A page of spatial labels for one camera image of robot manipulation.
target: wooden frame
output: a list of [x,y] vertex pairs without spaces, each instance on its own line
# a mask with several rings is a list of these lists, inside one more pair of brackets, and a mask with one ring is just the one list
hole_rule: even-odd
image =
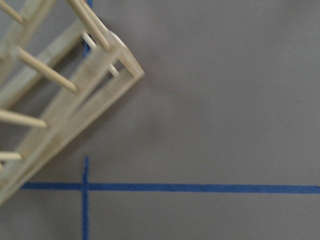
[[[128,48],[103,25],[85,1],[67,2],[79,20],[34,57],[24,46],[55,0],[27,0],[23,9],[33,9],[27,11],[30,15],[24,15],[23,9],[14,12],[0,0],[0,8],[15,20],[0,45],[0,83],[6,80],[16,62],[28,66],[0,88],[0,122],[31,127],[15,152],[0,151],[0,161],[5,162],[0,166],[0,205],[144,75]],[[90,45],[91,52],[70,79],[66,79],[52,67],[82,38]],[[114,67],[117,62],[123,65],[119,71]],[[96,90],[109,73],[112,78]],[[9,111],[42,77],[62,88],[40,118]]]

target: balsa wood structure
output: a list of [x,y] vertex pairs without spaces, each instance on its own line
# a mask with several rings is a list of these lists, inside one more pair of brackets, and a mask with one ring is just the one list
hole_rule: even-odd
[[[0,0],[0,9],[13,18],[0,44],[0,124],[30,127],[15,151],[0,151],[0,205],[144,75],[128,48],[84,0],[67,0],[78,20],[37,56],[28,53],[25,47],[55,2],[27,0],[17,12]],[[52,69],[83,40],[92,50],[69,79]],[[18,62],[26,66],[8,80]],[[120,70],[115,68],[118,62]],[[101,86],[108,74],[111,79]],[[42,78],[61,89],[41,116],[11,111]]]

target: wooden crossbar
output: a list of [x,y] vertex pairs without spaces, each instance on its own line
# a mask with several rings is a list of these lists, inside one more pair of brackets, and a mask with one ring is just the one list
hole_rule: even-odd
[[31,54],[23,50],[22,48],[16,46],[12,49],[12,56],[19,58],[23,63],[28,65],[29,67],[33,68],[34,70],[41,73],[44,77],[48,80],[60,85],[61,87],[76,93],[77,87],[74,83],[70,82],[61,74],[57,73],[51,67],[45,65]]
[[82,33],[83,40],[89,45],[91,49],[95,49],[97,47],[96,43],[92,40],[92,38],[85,31]]
[[24,17],[21,16],[21,14],[18,13],[16,10],[14,10],[11,6],[9,6],[4,0],[0,0],[0,9],[6,12],[10,17],[16,20],[19,24],[22,24],[22,25],[24,24],[25,22]]
[[111,73],[114,77],[116,77],[116,76],[119,75],[118,70],[117,70],[117,69],[115,68],[115,66],[113,66],[112,64],[110,65],[109,70],[110,70],[110,73]]
[[23,157],[18,152],[13,151],[0,151],[0,161],[22,161]]
[[0,109],[0,122],[24,125],[40,129],[48,128],[48,124],[44,120],[3,109]]

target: blue tape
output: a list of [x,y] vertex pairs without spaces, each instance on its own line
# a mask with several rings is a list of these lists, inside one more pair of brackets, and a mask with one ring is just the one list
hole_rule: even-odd
[[[89,191],[189,192],[249,194],[320,194],[316,185],[240,185],[240,184],[162,184],[162,183],[87,183]],[[28,182],[22,189],[78,190],[81,183]]]
[[82,175],[82,239],[89,240],[89,158],[84,160],[84,170]]
[[[86,0],[86,2],[88,3],[89,7],[92,8],[94,5],[94,1],[93,0]],[[83,55],[82,57],[86,57],[88,55],[88,53],[90,52],[90,47],[89,45],[85,42],[84,43],[84,50],[83,50]]]
[[27,182],[21,189],[26,190],[66,190],[80,191],[81,183],[62,183],[62,182]]

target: blue tape line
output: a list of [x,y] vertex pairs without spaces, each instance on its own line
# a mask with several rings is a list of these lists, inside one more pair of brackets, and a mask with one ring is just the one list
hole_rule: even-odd
[[82,239],[89,240],[89,158],[84,160],[84,171],[82,175]]
[[[89,7],[92,8],[94,5],[94,1],[93,0],[86,0],[86,2],[88,3]],[[89,45],[85,42],[84,43],[84,50],[83,50],[83,54],[82,57],[85,58],[88,53],[90,52],[90,47]]]
[[62,183],[62,182],[27,182],[21,189],[26,190],[66,190],[80,191],[81,183]]
[[[88,183],[89,191],[320,194],[316,185],[240,185],[240,184],[162,184],[162,183]],[[22,189],[81,190],[81,183],[29,182]]]

